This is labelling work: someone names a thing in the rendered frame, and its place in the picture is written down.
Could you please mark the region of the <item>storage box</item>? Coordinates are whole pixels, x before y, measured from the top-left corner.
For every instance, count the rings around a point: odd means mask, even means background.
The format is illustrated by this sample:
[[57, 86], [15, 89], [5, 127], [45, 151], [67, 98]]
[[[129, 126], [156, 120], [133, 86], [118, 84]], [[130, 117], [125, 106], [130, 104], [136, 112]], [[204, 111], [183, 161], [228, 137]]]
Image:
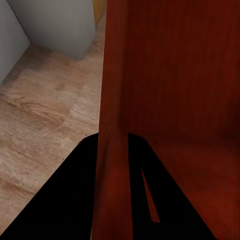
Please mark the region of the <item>storage box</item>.
[[134, 240], [130, 133], [216, 240], [240, 240], [240, 0], [107, 0], [105, 31], [90, 240]]

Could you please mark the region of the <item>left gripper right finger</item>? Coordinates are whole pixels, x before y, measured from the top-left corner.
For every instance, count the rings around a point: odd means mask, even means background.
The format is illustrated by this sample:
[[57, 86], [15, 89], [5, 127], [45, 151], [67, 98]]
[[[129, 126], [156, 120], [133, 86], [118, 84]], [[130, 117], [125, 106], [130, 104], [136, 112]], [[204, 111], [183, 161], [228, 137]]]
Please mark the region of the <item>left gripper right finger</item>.
[[[133, 240], [217, 240], [154, 150], [128, 134]], [[160, 223], [150, 215], [142, 170]]]

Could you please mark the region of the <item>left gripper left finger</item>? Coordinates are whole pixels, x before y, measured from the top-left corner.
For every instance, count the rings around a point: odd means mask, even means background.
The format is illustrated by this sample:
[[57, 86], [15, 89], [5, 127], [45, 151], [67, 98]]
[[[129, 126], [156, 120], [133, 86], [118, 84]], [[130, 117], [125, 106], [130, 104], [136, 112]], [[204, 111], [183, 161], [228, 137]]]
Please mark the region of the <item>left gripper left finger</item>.
[[91, 240], [98, 136], [75, 147], [0, 240]]

